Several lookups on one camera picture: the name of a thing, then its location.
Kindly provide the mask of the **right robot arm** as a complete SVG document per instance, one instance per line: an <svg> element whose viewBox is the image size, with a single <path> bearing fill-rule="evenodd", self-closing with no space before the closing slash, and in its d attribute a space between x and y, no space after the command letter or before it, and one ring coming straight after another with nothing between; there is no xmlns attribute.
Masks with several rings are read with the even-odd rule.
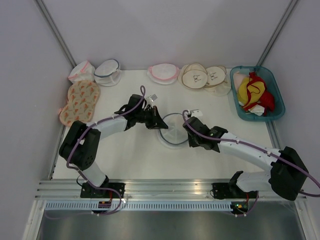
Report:
<svg viewBox="0 0 320 240"><path fill-rule="evenodd" d="M208 128L198 118L185 120L191 148L235 156L261 169L260 172L237 171L228 182L213 183L215 199L255 198L258 192L273 191L281 198L294 201L308 174L299 154L291 147L268 148L245 141L218 126Z"/></svg>

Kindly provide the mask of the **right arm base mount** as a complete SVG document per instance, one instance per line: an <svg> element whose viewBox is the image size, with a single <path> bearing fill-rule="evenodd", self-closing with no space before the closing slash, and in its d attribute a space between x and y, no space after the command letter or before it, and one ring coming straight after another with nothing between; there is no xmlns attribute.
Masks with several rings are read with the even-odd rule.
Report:
<svg viewBox="0 0 320 240"><path fill-rule="evenodd" d="M243 191L238 186L238 178L243 174L243 171L237 171L229 182L214 182L212 183L213 198L218 200L224 199L255 199L257 191Z"/></svg>

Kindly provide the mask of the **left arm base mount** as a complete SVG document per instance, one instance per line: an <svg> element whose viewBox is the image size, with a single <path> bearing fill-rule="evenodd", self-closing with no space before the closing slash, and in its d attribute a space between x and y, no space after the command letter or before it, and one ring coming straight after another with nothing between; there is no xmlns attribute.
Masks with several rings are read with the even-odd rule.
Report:
<svg viewBox="0 0 320 240"><path fill-rule="evenodd" d="M122 199L125 193L125 183L109 182L107 179L100 187L93 187L87 181L81 184L82 199Z"/></svg>

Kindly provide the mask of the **blue-trimmed white mesh laundry bag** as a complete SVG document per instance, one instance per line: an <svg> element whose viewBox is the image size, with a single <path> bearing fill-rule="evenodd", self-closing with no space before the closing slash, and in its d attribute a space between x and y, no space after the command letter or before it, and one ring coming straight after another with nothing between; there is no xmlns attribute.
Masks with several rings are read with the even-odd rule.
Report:
<svg viewBox="0 0 320 240"><path fill-rule="evenodd" d="M180 149L188 145L188 133L183 128L183 116L181 113L170 113L162 120L168 129L158 129L157 137L159 142L170 149Z"/></svg>

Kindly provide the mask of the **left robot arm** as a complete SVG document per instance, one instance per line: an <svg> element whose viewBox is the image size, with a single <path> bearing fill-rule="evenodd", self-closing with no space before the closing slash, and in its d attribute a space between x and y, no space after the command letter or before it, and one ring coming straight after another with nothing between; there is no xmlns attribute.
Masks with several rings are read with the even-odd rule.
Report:
<svg viewBox="0 0 320 240"><path fill-rule="evenodd" d="M134 127L145 124L149 130L167 130L169 127L161 118L158 108L147 103L142 95L133 94L113 116L95 123L76 120L70 127L59 155L66 160L69 169L76 170L84 179L81 185L81 198L123 197L124 187L112 185L108 176L95 162L101 140Z"/></svg>

